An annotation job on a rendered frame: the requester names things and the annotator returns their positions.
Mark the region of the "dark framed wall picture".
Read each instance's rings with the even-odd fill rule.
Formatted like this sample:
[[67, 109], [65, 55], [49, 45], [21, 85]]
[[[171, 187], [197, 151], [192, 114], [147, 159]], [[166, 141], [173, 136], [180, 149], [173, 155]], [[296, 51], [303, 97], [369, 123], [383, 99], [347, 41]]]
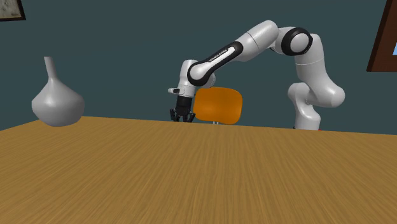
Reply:
[[0, 22], [26, 20], [21, 0], [0, 0]]

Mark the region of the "orange chair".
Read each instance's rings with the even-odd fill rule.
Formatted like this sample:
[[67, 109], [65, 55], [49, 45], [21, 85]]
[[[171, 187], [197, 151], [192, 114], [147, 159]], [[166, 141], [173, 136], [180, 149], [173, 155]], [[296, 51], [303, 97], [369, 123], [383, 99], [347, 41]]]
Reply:
[[242, 95], [231, 88], [200, 88], [195, 94], [193, 112], [202, 121], [233, 125], [242, 113]]

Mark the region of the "grey long-necked vase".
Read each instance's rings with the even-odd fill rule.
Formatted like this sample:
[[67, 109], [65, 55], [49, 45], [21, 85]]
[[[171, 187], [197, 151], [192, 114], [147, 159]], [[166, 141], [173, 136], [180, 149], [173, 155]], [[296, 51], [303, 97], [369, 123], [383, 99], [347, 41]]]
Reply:
[[85, 110], [83, 97], [65, 85], [55, 69], [52, 57], [44, 57], [48, 81], [33, 98], [33, 113], [52, 127], [72, 125], [80, 120]]

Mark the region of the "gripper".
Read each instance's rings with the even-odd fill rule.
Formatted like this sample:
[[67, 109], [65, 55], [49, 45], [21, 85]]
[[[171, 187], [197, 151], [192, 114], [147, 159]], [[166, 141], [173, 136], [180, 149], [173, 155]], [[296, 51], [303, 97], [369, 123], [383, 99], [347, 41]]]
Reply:
[[171, 120], [173, 122], [178, 122], [180, 119], [180, 116], [185, 116], [185, 122], [192, 122], [193, 119], [195, 118], [195, 113], [190, 112], [191, 105], [192, 105], [191, 97], [185, 97], [185, 96], [179, 95], [177, 97], [175, 109], [171, 108], [169, 110]]

